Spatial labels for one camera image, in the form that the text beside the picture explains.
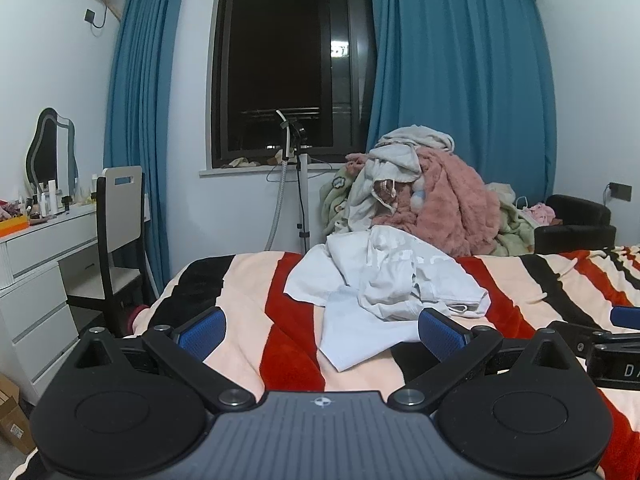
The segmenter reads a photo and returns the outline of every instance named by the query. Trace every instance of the dressing table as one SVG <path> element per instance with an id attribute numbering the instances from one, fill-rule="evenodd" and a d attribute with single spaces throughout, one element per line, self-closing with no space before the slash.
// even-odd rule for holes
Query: dressing table
<path id="1" fill-rule="evenodd" d="M 97 244 L 95 205 L 0 238 L 0 371 L 35 404 L 78 341 L 60 265 Z"/>

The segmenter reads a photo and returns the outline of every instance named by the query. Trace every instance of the white drawer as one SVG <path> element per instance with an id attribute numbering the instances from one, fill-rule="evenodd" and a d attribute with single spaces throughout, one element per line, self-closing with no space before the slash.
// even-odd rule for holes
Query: white drawer
<path id="1" fill-rule="evenodd" d="M 14 345 L 24 374 L 33 380 L 77 339 L 78 330 L 65 305 Z"/>
<path id="2" fill-rule="evenodd" d="M 13 238 L 6 243 L 12 273 L 20 276 L 96 236 L 95 215 L 84 215 Z"/>
<path id="3" fill-rule="evenodd" d="M 60 270 L 55 263 L 53 265 L 0 298 L 0 314 L 12 340 L 66 302 Z"/>
<path id="4" fill-rule="evenodd" d="M 42 396 L 42 394 L 44 393 L 44 390 L 47 389 L 47 386 L 49 386 L 49 383 L 51 382 L 51 380 L 53 379 L 53 377 L 56 375 L 56 373 L 58 372 L 58 370 L 60 370 L 60 367 L 62 366 L 62 363 L 66 361 L 66 358 L 69 357 L 69 354 L 71 354 L 71 352 L 73 351 L 73 349 L 76 347 L 76 345 L 73 345 L 69 350 L 67 350 L 65 353 L 63 353 L 58 360 L 53 363 L 46 372 L 44 372 L 40 377 L 38 377 L 38 380 L 36 380 L 33 383 L 33 388 L 36 390 L 36 393 L 38 394 L 38 398 L 40 398 Z"/>

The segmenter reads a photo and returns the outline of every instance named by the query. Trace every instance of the window sill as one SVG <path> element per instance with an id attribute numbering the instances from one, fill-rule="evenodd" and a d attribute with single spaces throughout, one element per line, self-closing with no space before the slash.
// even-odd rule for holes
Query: window sill
<path id="1" fill-rule="evenodd" d="M 309 173 L 333 173 L 338 171 L 344 166 L 343 162 L 332 162 L 331 166 L 328 163 L 313 163 L 308 165 Z M 212 170 L 202 170 L 198 172 L 200 178 L 207 178 L 210 176 L 229 176 L 233 174 L 246 174 L 246 173 L 269 173 L 273 170 L 273 173 L 279 172 L 278 166 L 254 166 L 252 168 L 212 168 Z M 290 171 L 296 171 L 295 166 L 291 166 L 287 169 L 287 174 Z"/>

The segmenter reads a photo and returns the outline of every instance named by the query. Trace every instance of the blue curtain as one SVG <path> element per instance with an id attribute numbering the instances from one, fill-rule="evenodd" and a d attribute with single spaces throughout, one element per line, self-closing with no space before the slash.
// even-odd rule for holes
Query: blue curtain
<path id="1" fill-rule="evenodd" d="M 166 138 L 181 0 L 127 0 L 111 73 L 104 167 L 142 166 L 151 221 L 146 252 L 159 290 L 171 278 L 166 237 Z"/>
<path id="2" fill-rule="evenodd" d="M 373 0 L 378 65 L 367 150 L 423 124 L 485 182 L 552 191 L 556 108 L 536 0 Z"/>

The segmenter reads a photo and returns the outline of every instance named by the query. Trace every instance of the black stripe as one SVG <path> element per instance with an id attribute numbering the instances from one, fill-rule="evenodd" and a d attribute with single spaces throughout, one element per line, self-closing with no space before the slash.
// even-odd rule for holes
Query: black stripe
<path id="1" fill-rule="evenodd" d="M 413 381 L 416 377 L 439 363 L 435 355 L 429 352 L 422 343 L 398 343 L 393 345 L 391 347 L 391 356 L 400 367 L 405 384 Z"/>
<path id="2" fill-rule="evenodd" d="M 42 463 L 40 453 L 37 452 L 29 460 L 27 469 L 24 470 L 24 473 L 19 474 L 16 477 L 16 480 L 42 480 L 43 478 L 47 477 L 47 470 Z"/>
<path id="3" fill-rule="evenodd" d="M 616 269 L 624 273 L 625 280 L 631 283 L 635 290 L 640 290 L 640 280 L 632 275 L 631 271 L 625 267 L 625 264 L 622 262 L 622 256 L 613 251 L 604 251 L 604 253 L 610 258 L 610 260 L 616 266 Z"/>
<path id="4" fill-rule="evenodd" d="M 171 296 L 164 298 L 149 326 L 167 324 L 174 328 L 215 306 L 224 278 L 235 255 L 196 260 L 187 267 Z"/>
<path id="5" fill-rule="evenodd" d="M 578 305 L 576 305 L 562 288 L 562 282 L 558 280 L 559 275 L 553 272 L 546 260 L 538 254 L 525 254 L 519 257 L 529 275 L 546 292 L 545 301 L 562 317 L 567 323 L 592 326 L 600 328 Z"/>

